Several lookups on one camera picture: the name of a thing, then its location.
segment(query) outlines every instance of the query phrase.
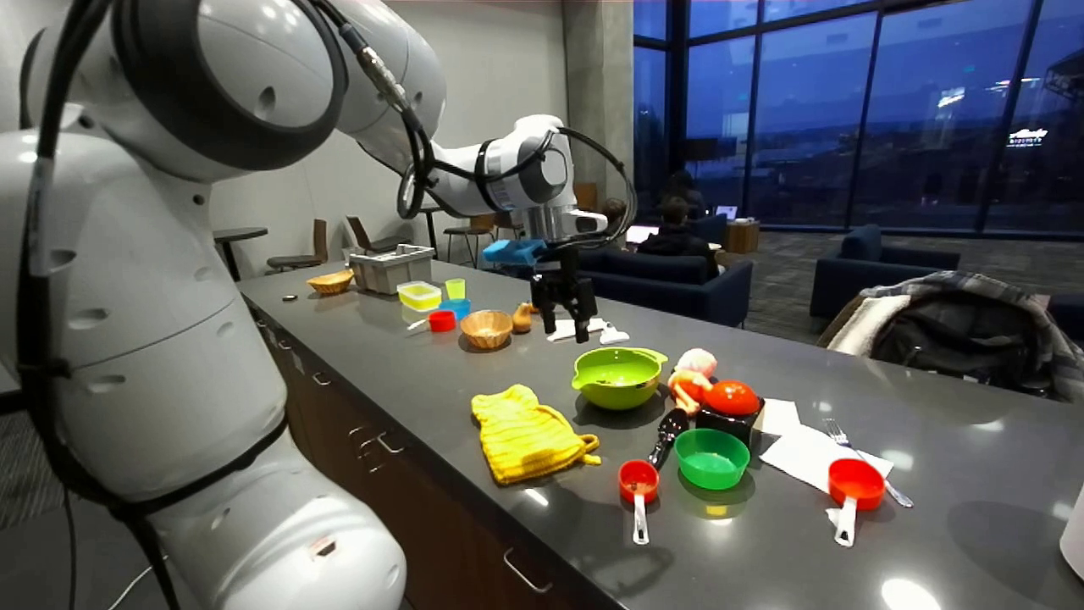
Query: yellow bowl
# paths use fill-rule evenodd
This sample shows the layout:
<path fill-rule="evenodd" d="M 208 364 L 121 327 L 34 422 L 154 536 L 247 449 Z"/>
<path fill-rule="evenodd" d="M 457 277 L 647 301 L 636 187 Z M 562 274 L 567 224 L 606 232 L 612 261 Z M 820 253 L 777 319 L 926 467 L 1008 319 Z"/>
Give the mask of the yellow bowl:
<path fill-rule="evenodd" d="M 333 274 L 308 277 L 315 295 L 339 295 L 349 287 L 349 282 L 351 282 L 351 272 L 333 272 Z"/>
<path fill-rule="evenodd" d="M 434 311 L 439 307 L 439 287 L 429 282 L 402 282 L 396 284 L 402 307 Z"/>

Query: gray countertop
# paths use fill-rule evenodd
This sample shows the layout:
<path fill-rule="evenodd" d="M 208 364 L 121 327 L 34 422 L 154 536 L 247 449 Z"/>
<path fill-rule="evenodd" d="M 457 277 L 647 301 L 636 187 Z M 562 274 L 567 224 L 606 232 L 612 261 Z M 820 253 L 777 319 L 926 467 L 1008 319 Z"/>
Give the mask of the gray countertop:
<path fill-rule="evenodd" d="M 649 545 L 636 548 L 631 511 L 618 501 L 618 467 L 647 457 L 664 404 L 635 413 L 583 407 L 570 388 L 574 359 L 596 344 L 544 344 L 536 329 L 501 353 L 464 353 L 453 333 L 408 333 L 392 298 L 310 298 L 310 274 L 255 277 L 239 293 L 622 608 L 1084 608 L 1084 582 L 1056 551 L 1084 485 L 1082 407 L 598 298 L 598 314 L 631 333 L 635 346 L 668 353 L 671 364 L 703 346 L 722 375 L 797 400 L 808 428 L 842 428 L 856 449 L 891 457 L 891 483 L 917 501 L 910 511 L 885 501 L 859 520 L 856 545 L 841 548 L 815 489 L 752 461 L 734 492 L 709 500 L 679 477 L 671 457 L 649 507 Z M 434 282 L 452 274 L 466 277 L 473 307 L 510 311 L 528 298 L 526 282 L 434 261 Z M 510 384 L 531 388 L 577 431 L 598 434 L 602 466 L 497 489 L 478 449 L 471 397 Z M 709 504 L 728 504 L 728 515 L 709 515 Z"/>

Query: cabinet door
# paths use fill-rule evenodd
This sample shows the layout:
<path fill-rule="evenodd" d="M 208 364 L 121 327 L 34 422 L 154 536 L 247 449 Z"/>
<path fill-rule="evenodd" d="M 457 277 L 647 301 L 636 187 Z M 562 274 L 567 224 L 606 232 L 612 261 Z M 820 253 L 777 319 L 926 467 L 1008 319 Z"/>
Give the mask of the cabinet door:
<path fill-rule="evenodd" d="M 497 532 L 464 501 L 444 466 L 388 431 L 351 388 L 339 388 L 322 364 L 272 337 L 291 400 L 287 425 L 303 453 L 334 485 L 364 500 L 408 551 L 408 599 L 418 610 L 478 608 L 606 608 L 594 587 L 554 573 L 531 541 Z"/>
<path fill-rule="evenodd" d="M 411 440 L 383 434 L 383 449 L 392 453 L 376 474 L 379 501 L 373 507 L 396 524 L 411 608 L 606 608 L 540 559 L 531 541 L 510 541 L 514 536 L 478 515 L 464 501 L 464 489 L 434 474 L 434 466 L 411 452 Z"/>

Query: green bowl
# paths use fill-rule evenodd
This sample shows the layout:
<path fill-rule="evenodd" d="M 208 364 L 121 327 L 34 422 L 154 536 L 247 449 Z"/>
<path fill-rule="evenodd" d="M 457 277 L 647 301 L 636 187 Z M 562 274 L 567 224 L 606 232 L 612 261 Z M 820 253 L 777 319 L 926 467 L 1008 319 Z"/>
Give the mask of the green bowl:
<path fill-rule="evenodd" d="M 679 434 L 674 452 L 681 477 L 709 492 L 734 489 L 750 467 L 750 449 L 734 434 L 715 428 Z"/>
<path fill-rule="evenodd" d="M 602 411 L 642 407 L 659 384 L 668 365 L 664 353 L 636 346 L 589 348 L 574 365 L 574 389 Z"/>

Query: measuring cup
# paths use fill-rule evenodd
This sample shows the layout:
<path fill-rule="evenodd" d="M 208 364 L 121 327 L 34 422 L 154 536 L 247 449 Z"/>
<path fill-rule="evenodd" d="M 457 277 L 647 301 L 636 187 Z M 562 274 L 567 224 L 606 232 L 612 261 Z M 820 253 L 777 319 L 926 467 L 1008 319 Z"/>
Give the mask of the measuring cup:
<path fill-rule="evenodd" d="M 622 461 L 618 485 L 620 501 L 635 504 L 635 545 L 647 545 L 647 504 L 658 501 L 658 467 L 649 461 Z"/>
<path fill-rule="evenodd" d="M 852 545 L 856 511 L 878 511 L 885 501 L 885 474 L 872 461 L 842 457 L 827 467 L 830 500 L 841 501 L 838 541 Z"/>

